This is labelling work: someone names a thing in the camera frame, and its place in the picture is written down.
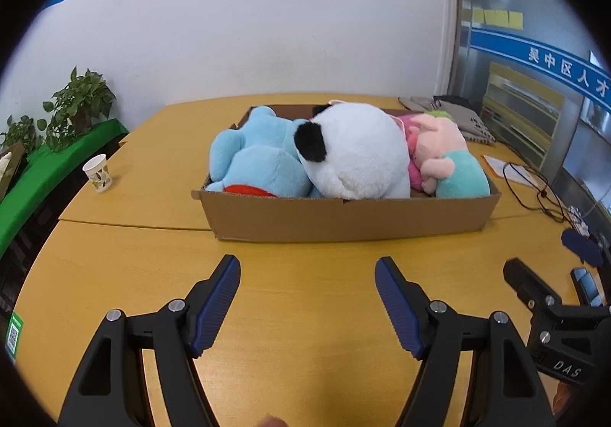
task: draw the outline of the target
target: green tablecloth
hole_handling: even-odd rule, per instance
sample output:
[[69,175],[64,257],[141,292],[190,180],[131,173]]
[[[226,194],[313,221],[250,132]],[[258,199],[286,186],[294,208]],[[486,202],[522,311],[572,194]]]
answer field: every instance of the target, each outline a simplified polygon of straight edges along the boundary
[[0,256],[48,194],[80,163],[128,131],[115,118],[96,124],[71,146],[53,153],[47,145],[27,157],[27,166],[0,203]]

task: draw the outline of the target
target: black cable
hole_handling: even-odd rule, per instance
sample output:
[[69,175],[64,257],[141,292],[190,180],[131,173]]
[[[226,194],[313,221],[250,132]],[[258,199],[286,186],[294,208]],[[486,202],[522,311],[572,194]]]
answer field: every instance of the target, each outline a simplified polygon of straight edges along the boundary
[[[524,162],[523,166],[521,166],[520,164],[514,163],[514,162],[508,162],[503,166],[503,177],[505,178],[505,183],[507,184],[509,191],[511,191],[512,195],[515,196],[519,204],[526,210],[540,211],[543,214],[545,214],[546,216],[548,216],[549,218],[551,218],[552,220],[554,220],[555,222],[558,222],[559,224],[564,224],[565,222],[568,222],[574,230],[579,232],[577,228],[575,227],[575,224],[571,220],[571,217],[568,215],[568,213],[565,212],[564,207],[562,206],[562,202],[560,201],[560,199],[558,198],[558,196],[556,195],[556,193],[550,186],[548,179],[541,172],[533,169],[531,166],[526,165],[528,161],[524,158],[523,154],[520,153],[520,151],[516,149],[514,146],[512,146],[507,141],[502,140],[502,139],[497,139],[497,142],[502,145],[505,145],[507,148],[513,151],[520,160]],[[520,197],[517,195],[515,190],[511,187],[511,181],[507,178],[506,171],[508,167],[511,167],[516,174],[522,177],[528,184],[530,184],[532,187],[534,187],[537,190],[537,195],[535,197],[537,198],[537,202],[539,203],[539,206],[529,206],[520,199]],[[537,176],[543,182],[544,186],[541,187],[539,186],[539,184],[534,183],[529,177],[526,177],[518,169],[518,167],[522,167],[529,174]],[[548,189],[551,192],[551,194],[553,195],[555,201],[554,199],[550,197]],[[544,205],[543,200],[549,201],[549,203],[551,203],[552,206],[550,207],[550,206]]]

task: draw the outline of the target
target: blue finger pad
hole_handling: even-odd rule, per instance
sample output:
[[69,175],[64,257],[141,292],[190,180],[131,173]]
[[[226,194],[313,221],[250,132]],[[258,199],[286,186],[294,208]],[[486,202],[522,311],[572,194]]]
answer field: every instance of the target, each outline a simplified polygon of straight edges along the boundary
[[191,344],[191,352],[194,356],[201,356],[204,350],[211,348],[214,344],[238,290],[240,275],[239,261],[234,258],[221,275],[218,284],[197,316],[196,334]]
[[375,281],[402,348],[410,351],[414,358],[419,357],[423,346],[418,330],[418,319],[381,259],[376,264]]

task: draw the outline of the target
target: das logo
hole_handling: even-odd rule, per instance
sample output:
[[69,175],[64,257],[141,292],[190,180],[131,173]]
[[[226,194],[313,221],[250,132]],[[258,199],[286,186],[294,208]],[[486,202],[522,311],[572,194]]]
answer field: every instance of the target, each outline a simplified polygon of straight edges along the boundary
[[564,362],[562,360],[558,360],[558,363],[554,365],[554,370],[560,370],[566,376],[577,377],[581,372],[580,368],[573,368],[572,365],[564,366]]

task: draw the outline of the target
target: black panda ear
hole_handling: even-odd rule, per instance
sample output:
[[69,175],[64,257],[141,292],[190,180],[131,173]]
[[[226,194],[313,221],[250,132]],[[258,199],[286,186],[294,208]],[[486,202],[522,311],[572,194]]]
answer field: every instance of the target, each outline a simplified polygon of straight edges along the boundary
[[325,111],[327,108],[332,107],[333,105],[316,105],[312,109],[312,117],[316,117],[320,112]]
[[308,162],[320,163],[325,161],[327,149],[323,139],[320,124],[304,122],[297,127],[294,136],[295,147]]

